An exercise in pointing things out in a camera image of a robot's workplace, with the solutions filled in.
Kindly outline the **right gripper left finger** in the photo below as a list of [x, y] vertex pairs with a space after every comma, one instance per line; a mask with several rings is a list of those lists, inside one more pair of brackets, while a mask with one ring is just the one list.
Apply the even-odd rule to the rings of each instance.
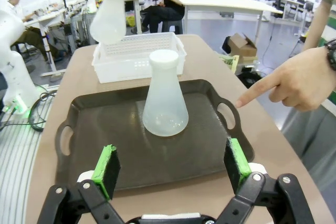
[[90, 179], [71, 187], [50, 187], [38, 223], [78, 223], [83, 214], [91, 214], [96, 223], [124, 223], [109, 203], [120, 171], [117, 148], [103, 148]]

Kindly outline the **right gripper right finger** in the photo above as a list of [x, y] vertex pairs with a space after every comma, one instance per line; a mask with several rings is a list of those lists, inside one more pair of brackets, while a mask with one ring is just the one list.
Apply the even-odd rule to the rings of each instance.
[[234, 197], [215, 223], [245, 223], [254, 207], [267, 208], [273, 223], [315, 223], [297, 177], [253, 172], [236, 138], [228, 138], [224, 165]]

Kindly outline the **person's left hand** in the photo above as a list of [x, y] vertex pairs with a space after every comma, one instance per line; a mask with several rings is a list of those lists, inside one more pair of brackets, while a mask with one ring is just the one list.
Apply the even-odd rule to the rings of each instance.
[[316, 109], [335, 89], [335, 51], [311, 48], [253, 84], [237, 100], [241, 108], [267, 91], [271, 102], [300, 111]]

